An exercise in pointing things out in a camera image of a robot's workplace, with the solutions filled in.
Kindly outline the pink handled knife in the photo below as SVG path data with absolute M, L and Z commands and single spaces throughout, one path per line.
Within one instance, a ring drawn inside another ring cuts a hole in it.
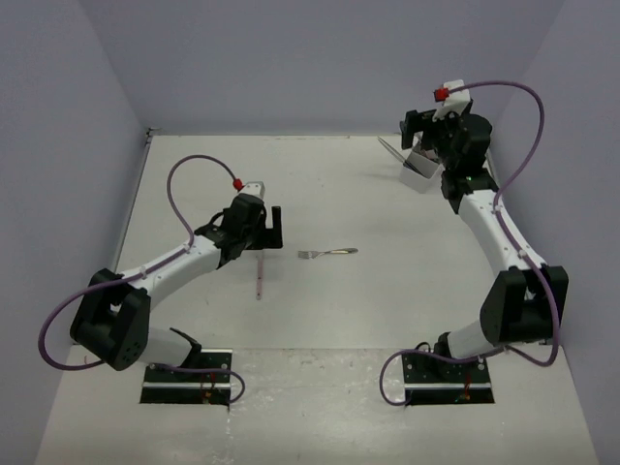
M 257 279 L 256 279 L 256 300 L 263 298 L 263 281 L 264 281 L 264 251 L 257 253 Z

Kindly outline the pink handled fork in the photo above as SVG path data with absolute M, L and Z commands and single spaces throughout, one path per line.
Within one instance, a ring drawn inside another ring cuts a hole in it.
M 352 255 L 352 254 L 356 254 L 357 252 L 358 252 L 357 248 L 338 248 L 338 249 L 331 249 L 331 250 L 326 250 L 326 251 L 316 251 L 316 250 L 298 251 L 297 257 L 303 260 L 315 260 L 319 257 L 327 256 L 327 255 Z

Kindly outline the green handled knife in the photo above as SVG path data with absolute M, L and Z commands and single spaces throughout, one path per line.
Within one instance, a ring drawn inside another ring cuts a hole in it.
M 385 139 L 382 137 L 377 137 L 378 142 L 385 148 L 390 155 L 392 155 L 401 165 L 406 165 L 407 160 L 403 157 L 403 155 L 396 150 L 392 145 L 390 145 Z

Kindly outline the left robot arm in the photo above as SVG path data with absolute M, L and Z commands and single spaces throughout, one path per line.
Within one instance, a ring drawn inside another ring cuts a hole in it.
M 188 334 L 150 323 L 152 310 L 185 285 L 237 259 L 245 250 L 283 246 L 281 209 L 264 205 L 264 185 L 243 186 L 219 225 L 195 230 L 192 240 L 146 265 L 93 275 L 70 335 L 102 362 L 122 371 L 136 362 L 167 366 L 181 381 L 202 367 L 202 346 Z

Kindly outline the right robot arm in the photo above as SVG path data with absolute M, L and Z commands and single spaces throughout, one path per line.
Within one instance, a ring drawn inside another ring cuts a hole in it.
M 402 148 L 412 148 L 419 136 L 421 149 L 438 157 L 444 168 L 442 195 L 470 228 L 496 274 L 478 318 L 439 337 L 434 373 L 452 381 L 467 362 L 513 350 L 518 343 L 548 340 L 550 355 L 556 357 L 569 277 L 529 246 L 504 208 L 499 187 L 484 165 L 491 124 L 470 112 L 437 119 L 431 110 L 411 110 L 400 131 Z

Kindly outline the white divided utensil container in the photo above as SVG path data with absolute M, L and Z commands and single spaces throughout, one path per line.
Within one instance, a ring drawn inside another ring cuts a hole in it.
M 444 167 L 411 150 L 399 173 L 399 181 L 419 194 L 439 194 Z

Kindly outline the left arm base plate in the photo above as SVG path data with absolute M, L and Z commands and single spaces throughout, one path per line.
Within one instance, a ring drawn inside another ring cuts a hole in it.
M 140 404 L 229 406 L 232 398 L 228 373 L 177 373 L 147 367 Z

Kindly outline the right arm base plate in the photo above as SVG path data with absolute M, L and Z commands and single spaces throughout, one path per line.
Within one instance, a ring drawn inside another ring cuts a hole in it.
M 450 364 L 418 354 L 401 359 L 407 406 L 495 402 L 485 360 Z

